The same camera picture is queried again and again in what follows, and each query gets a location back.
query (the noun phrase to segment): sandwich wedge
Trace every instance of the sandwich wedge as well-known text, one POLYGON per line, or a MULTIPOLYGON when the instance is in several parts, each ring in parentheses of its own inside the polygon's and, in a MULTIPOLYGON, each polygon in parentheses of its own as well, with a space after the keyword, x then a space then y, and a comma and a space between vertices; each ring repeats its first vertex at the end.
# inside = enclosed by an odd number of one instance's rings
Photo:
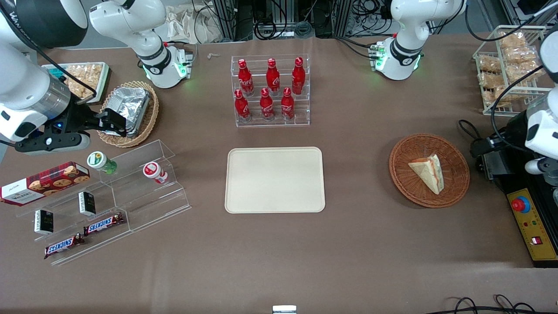
POLYGON ((434 194, 438 195, 444 189, 442 167, 440 166, 440 159, 438 159, 436 154, 412 160, 409 163, 409 167, 413 169, 434 194))

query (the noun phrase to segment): bottle cap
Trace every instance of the bottle cap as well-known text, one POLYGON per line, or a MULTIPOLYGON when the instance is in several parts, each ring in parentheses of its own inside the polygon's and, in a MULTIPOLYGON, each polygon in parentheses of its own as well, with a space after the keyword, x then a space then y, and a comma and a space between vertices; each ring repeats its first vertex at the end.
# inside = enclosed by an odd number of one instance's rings
POLYGON ((87 165, 93 169, 100 169, 107 163, 107 156, 100 151, 94 151, 87 157, 87 165))
POLYGON ((159 164, 157 164, 154 161, 147 163, 145 166, 143 166, 143 174, 150 179, 157 178, 160 173, 161 173, 161 166, 159 166, 159 164))

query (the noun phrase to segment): wicker basket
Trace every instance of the wicker basket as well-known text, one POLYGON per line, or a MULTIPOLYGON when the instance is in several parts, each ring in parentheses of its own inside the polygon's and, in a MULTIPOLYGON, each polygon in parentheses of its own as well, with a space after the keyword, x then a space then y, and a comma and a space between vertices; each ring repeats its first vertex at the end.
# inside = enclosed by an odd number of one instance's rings
POLYGON ((461 200, 469 188, 469 166, 454 145, 432 134, 410 135, 395 145, 389 156, 393 182, 411 201, 430 208, 449 207, 461 200), (411 160, 438 155, 444 175, 444 189, 434 194, 408 166, 411 160))
MULTIPOLYGON (((103 140, 103 142, 120 148, 128 148, 128 147, 136 146, 139 143, 145 141, 145 139, 149 136, 149 134, 153 130, 153 127, 155 126, 155 121, 157 120, 157 115, 159 113, 159 100, 157 99, 157 95, 155 94, 153 88, 144 82, 133 81, 133 82, 124 83, 119 87, 131 87, 131 88, 140 87, 149 91, 149 93, 151 94, 149 104, 147 109, 145 110, 145 114, 143 115, 143 120, 141 122, 141 125, 139 126, 139 134, 137 136, 121 137, 121 136, 108 135, 101 131, 97 131, 99 137, 101 138, 101 140, 103 140)), ((116 91, 116 88, 105 99, 103 106, 101 107, 101 112, 106 108, 110 97, 114 94, 114 91, 116 91)))

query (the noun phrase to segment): red bottle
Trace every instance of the red bottle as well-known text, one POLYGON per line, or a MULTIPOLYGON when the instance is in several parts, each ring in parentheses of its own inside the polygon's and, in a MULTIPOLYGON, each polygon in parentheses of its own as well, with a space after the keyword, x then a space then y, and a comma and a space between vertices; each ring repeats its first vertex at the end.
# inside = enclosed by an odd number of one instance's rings
POLYGON ((238 80, 240 81, 240 87, 242 92, 246 97, 254 95, 254 81, 252 80, 252 73, 246 67, 246 61, 244 59, 238 60, 238 80))
POLYGON ((273 99, 270 97, 270 93, 267 88, 262 88, 260 94, 262 98, 259 100, 259 105, 262 107, 262 116, 266 121, 273 121, 275 119, 275 113, 273 111, 273 99))
POLYGON ((281 114, 286 121, 292 120, 295 117, 295 100, 291 96, 291 89, 289 87, 285 87, 283 90, 281 114))
POLYGON ((238 112, 238 118, 241 122, 248 122, 252 119, 252 115, 250 114, 250 109, 248 108, 248 101, 242 95, 242 91, 237 89, 234 91, 234 96, 236 99, 234 100, 234 108, 236 108, 238 112))
POLYGON ((304 81, 306 79, 306 72, 302 67, 302 58, 296 57, 295 68, 292 70, 292 93, 295 95, 302 94, 304 88, 304 81))
POLYGON ((278 96, 280 92, 280 83, 279 83, 279 71, 275 67, 275 59, 270 58, 267 60, 267 88, 270 90, 271 96, 278 96))

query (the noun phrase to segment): brown table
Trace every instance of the brown table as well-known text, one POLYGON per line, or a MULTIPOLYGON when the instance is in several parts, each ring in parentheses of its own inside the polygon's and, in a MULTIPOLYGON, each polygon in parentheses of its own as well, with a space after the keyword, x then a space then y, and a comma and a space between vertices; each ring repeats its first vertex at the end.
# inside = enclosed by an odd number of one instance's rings
MULTIPOLYGON (((469 35, 432 36, 407 80, 372 73, 334 40, 203 45, 192 79, 158 89, 161 112, 146 142, 161 139, 192 209, 61 267, 42 259, 31 221, 0 211, 0 312, 423 313, 453 308, 450 297, 495 305, 503 293, 556 311, 558 270, 534 269, 504 195, 472 170, 456 206, 426 209, 393 185, 388 156, 402 137, 430 132, 465 155, 465 118, 491 132, 470 62, 469 35), (237 129, 231 103, 232 55, 306 52, 312 58, 311 126, 237 129), (220 54, 208 60, 208 53, 220 54), (320 213, 231 215, 224 208, 227 153, 233 148, 317 146, 326 207, 320 213)), ((104 61, 109 90, 146 80, 131 49, 55 50, 58 62, 104 61)), ((92 135, 89 149, 30 157, 10 150, 0 184, 93 150, 125 152, 92 135)))

